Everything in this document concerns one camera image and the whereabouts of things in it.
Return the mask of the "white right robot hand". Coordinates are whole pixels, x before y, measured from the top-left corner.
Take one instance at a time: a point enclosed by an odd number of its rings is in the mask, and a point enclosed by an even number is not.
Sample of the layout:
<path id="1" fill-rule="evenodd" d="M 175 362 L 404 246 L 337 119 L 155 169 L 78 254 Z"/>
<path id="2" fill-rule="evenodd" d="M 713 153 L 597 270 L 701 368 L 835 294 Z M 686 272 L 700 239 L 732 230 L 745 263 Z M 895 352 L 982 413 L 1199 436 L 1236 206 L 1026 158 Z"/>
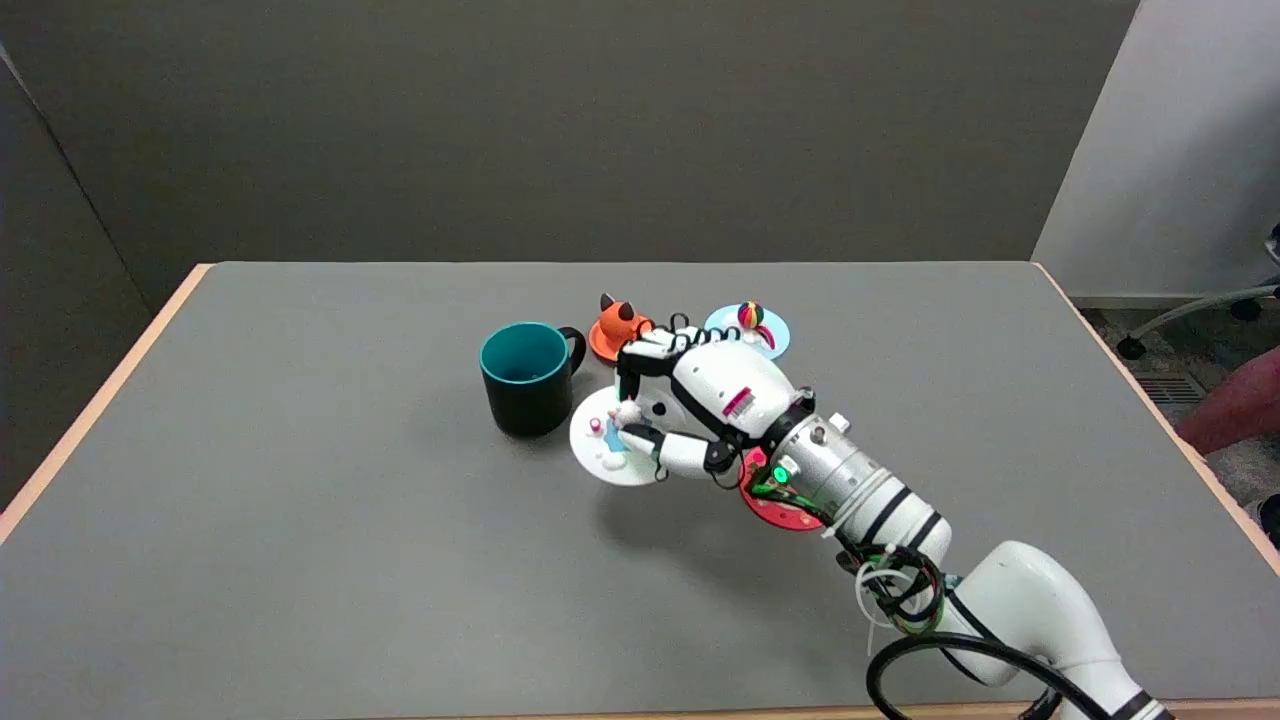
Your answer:
<path id="1" fill-rule="evenodd" d="M 817 410 L 809 387 L 796 387 L 777 365 L 726 331 L 680 329 L 645 322 L 617 352 L 617 436 L 648 456 L 655 478 L 707 475 L 735 486 L 746 451 L 767 457 Z M 641 382 L 666 378 L 675 401 L 712 436 L 663 430 L 641 420 Z"/>

